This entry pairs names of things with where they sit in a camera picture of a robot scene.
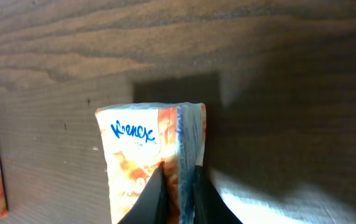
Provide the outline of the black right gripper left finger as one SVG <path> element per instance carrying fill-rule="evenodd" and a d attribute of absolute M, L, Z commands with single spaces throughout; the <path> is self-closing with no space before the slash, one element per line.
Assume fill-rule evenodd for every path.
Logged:
<path fill-rule="evenodd" d="M 154 170 L 139 198 L 119 224 L 166 224 L 167 187 L 164 163 Z"/>

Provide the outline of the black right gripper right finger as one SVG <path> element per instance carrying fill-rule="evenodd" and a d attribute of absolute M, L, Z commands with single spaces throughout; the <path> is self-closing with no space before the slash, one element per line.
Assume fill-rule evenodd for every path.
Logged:
<path fill-rule="evenodd" d="M 242 224 L 222 200 L 202 166 L 195 167 L 193 190 L 195 224 Z"/>

